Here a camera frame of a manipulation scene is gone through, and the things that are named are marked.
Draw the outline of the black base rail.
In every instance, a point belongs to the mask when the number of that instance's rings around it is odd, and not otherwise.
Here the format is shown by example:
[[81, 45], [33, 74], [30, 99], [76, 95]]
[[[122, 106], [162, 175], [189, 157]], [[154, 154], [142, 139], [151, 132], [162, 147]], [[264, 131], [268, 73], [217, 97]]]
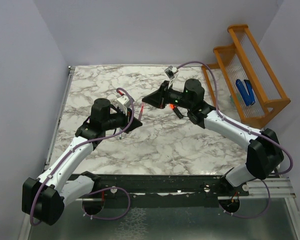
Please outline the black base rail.
[[104, 193], [88, 196], [84, 203], [105, 208], [216, 208], [218, 199], [246, 197], [243, 186], [232, 187], [221, 175], [122, 175], [93, 174], [83, 176], [94, 182], [92, 190]]

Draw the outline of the orange wooden rack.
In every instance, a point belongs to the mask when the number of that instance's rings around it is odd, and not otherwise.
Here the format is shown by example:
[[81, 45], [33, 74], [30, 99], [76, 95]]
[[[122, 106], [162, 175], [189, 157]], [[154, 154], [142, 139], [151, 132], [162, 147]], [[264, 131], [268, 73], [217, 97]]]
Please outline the orange wooden rack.
[[[209, 68], [223, 74], [232, 102], [242, 123], [265, 127], [290, 102], [274, 71], [261, 51], [247, 24], [227, 28], [233, 42], [213, 49], [216, 63]], [[255, 104], [245, 105], [236, 80], [249, 80]]]

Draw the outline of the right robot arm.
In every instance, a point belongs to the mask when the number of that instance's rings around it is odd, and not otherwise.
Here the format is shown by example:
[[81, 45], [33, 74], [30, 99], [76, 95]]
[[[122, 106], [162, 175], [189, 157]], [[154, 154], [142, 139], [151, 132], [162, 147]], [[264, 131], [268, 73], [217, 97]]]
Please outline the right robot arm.
[[227, 122], [214, 106], [204, 100], [204, 94], [205, 89], [197, 79], [188, 79], [183, 91], [172, 89], [165, 80], [159, 89], [143, 97], [142, 102], [157, 109], [164, 109], [169, 104], [184, 108], [194, 125], [214, 131], [246, 151], [246, 162], [229, 170], [220, 180], [220, 191], [230, 196], [245, 182], [266, 179], [283, 161], [283, 151], [278, 147], [279, 141], [273, 130], [262, 131], [235, 120]]

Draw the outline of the black orange highlighter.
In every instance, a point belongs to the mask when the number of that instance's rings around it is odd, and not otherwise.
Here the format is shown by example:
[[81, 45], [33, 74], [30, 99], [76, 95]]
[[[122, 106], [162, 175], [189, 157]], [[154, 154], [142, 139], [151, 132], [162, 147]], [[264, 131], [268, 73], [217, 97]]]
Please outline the black orange highlighter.
[[169, 106], [179, 119], [182, 119], [184, 117], [184, 115], [180, 112], [177, 106], [173, 104], [170, 104]]

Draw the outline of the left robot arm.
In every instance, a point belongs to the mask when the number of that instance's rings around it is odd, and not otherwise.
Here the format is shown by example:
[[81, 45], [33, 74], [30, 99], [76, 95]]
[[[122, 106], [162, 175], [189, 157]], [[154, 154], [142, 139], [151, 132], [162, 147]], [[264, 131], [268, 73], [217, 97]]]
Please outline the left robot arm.
[[31, 225], [54, 225], [66, 205], [76, 198], [87, 195], [96, 197], [101, 190], [97, 176], [85, 173], [77, 181], [66, 182], [79, 164], [108, 137], [106, 132], [120, 129], [129, 133], [142, 126], [135, 118], [134, 99], [123, 95], [116, 99], [116, 106], [106, 98], [94, 101], [90, 116], [76, 130], [66, 151], [36, 179], [29, 177], [22, 185], [21, 210], [30, 216]]

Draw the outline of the pink marker pen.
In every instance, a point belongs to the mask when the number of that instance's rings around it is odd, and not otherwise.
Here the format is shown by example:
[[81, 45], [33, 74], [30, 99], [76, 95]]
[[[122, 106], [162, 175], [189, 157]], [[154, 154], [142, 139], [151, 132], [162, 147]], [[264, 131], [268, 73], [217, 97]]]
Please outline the pink marker pen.
[[140, 111], [139, 111], [139, 115], [138, 115], [138, 120], [139, 120], [140, 122], [141, 122], [141, 119], [142, 119], [142, 116], [143, 116], [144, 106], [145, 106], [145, 103], [142, 102], [142, 103], [141, 103], [141, 107], [140, 107]]

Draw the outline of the blue stapler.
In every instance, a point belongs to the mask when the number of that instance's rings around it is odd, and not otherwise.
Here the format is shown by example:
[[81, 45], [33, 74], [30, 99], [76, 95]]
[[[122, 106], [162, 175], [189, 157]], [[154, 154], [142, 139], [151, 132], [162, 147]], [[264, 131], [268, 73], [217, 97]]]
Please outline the blue stapler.
[[247, 107], [256, 103], [252, 84], [248, 79], [244, 79], [243, 81], [237, 79], [235, 85]]

